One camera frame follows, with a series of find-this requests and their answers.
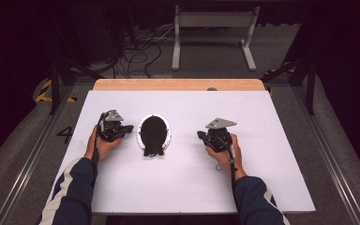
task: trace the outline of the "silver metal plate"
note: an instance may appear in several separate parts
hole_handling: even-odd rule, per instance
[[[116,110],[111,110],[107,112],[108,115],[105,118],[106,121],[123,121],[124,118],[116,111]]]
[[[220,128],[226,128],[226,127],[235,126],[235,125],[236,125],[236,123],[233,121],[216,118],[212,122],[210,122],[208,125],[206,125],[206,128],[220,129]]]

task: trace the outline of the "hand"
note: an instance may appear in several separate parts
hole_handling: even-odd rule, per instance
[[[89,137],[89,142],[87,143],[86,153],[84,154],[85,158],[92,159],[93,152],[95,151],[95,138],[96,138],[97,126],[93,128],[93,132]],[[106,158],[110,152],[116,148],[122,139],[117,139],[113,142],[106,142],[97,136],[97,149],[99,154],[99,160],[101,161]]]
[[[246,176],[247,174],[244,171],[244,168],[242,167],[242,154],[241,154],[241,148],[238,145],[238,139],[235,134],[230,134],[232,138],[232,146],[235,153],[235,163],[234,166],[236,169],[238,169],[235,172],[235,180]],[[224,152],[215,152],[211,147],[206,146],[206,152],[209,154],[211,158],[214,158],[217,163],[220,165],[223,171],[225,171],[228,175],[231,175],[231,165],[229,163],[230,155],[228,151]]]

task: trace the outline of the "black mechanical part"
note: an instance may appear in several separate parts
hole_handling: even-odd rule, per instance
[[[205,146],[211,147],[217,153],[227,151],[233,144],[230,132],[226,128],[208,129],[207,134],[198,131],[197,134]]]
[[[127,133],[131,133],[133,126],[122,126],[120,121],[123,120],[116,110],[102,113],[97,123],[97,135],[102,140],[110,143],[124,138]]]

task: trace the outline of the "forearm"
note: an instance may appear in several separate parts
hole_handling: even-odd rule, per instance
[[[277,209],[271,190],[261,178],[243,176],[236,181],[235,197],[242,224],[289,224]]]
[[[57,181],[40,224],[90,224],[93,179],[92,162],[88,158],[72,161]]]

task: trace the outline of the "white tabletop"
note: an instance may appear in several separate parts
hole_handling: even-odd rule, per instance
[[[219,117],[237,123],[248,175],[261,177],[283,212],[315,211],[277,112],[265,91],[90,91],[57,177],[81,158],[100,114],[117,110],[135,128],[151,113],[164,116],[172,141],[162,157],[144,157],[135,129],[98,165],[92,209],[119,214],[236,212],[231,179],[215,170],[197,131]]]

